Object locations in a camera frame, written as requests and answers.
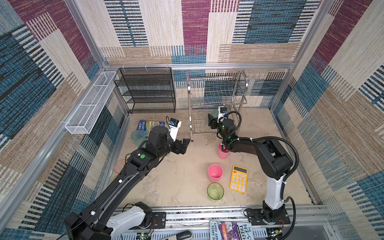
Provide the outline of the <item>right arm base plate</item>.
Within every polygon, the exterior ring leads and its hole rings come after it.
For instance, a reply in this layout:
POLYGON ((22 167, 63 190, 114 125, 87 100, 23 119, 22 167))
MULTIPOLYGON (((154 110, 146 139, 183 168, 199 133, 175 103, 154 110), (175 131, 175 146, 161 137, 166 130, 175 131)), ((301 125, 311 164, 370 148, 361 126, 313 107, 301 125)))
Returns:
POLYGON ((243 214, 253 226, 291 224, 291 219, 284 206, 277 210, 247 208, 243 214))

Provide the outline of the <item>silver wire dish rack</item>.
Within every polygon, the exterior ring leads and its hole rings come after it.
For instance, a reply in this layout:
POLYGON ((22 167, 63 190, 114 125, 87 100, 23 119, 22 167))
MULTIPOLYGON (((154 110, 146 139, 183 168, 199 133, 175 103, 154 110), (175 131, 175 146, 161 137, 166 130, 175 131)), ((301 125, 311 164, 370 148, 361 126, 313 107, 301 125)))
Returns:
POLYGON ((208 113, 218 107, 231 106, 240 111, 247 103, 249 79, 243 70, 234 75, 190 78, 187 74, 189 127, 195 135, 213 134, 208 126, 208 113))

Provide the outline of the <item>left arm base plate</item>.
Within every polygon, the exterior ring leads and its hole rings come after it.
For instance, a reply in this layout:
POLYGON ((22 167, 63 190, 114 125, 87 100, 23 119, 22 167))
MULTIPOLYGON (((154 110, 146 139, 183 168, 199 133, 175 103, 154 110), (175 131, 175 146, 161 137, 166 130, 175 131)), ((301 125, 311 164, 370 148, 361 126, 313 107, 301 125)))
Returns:
POLYGON ((149 229, 164 229, 166 224, 166 212, 152 212, 146 214, 143 222, 138 227, 131 227, 128 230, 149 230, 149 229))

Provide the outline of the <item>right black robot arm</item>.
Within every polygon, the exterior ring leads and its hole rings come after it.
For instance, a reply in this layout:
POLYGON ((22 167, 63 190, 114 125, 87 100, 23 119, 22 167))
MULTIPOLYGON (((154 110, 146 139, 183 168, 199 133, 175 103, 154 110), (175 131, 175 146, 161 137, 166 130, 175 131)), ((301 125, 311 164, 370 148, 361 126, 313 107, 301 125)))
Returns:
POLYGON ((223 152, 257 156, 267 176, 267 193, 263 201, 262 216, 266 223, 274 223, 284 213, 285 185, 288 177, 298 168, 300 157, 296 148, 280 137, 239 137, 236 132, 241 123, 242 116, 237 111, 219 112, 216 118, 208 114, 208 125, 217 130, 217 137, 222 139, 223 152))

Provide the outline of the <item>teal translucent cup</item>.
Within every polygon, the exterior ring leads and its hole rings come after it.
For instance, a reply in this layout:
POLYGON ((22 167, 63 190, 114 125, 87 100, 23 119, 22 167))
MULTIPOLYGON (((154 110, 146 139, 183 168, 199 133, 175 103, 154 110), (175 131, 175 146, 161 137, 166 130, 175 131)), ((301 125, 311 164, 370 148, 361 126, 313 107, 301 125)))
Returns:
POLYGON ((218 115, 219 115, 219 111, 218 111, 218 108, 216 109, 213 109, 212 111, 210 111, 210 115, 212 116, 212 118, 218 118, 218 115))

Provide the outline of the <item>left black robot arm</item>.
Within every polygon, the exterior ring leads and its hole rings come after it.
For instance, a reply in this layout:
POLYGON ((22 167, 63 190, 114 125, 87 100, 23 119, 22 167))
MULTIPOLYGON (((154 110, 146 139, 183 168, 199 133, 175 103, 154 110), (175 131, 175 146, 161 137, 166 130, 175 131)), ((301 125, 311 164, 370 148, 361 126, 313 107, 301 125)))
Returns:
POLYGON ((173 152, 185 154, 190 139, 173 140, 169 129, 154 127, 147 141, 129 154, 126 164, 112 183, 80 214, 70 213, 65 219, 66 235, 71 240, 88 240, 95 236, 111 239, 107 222, 127 194, 162 159, 173 152))

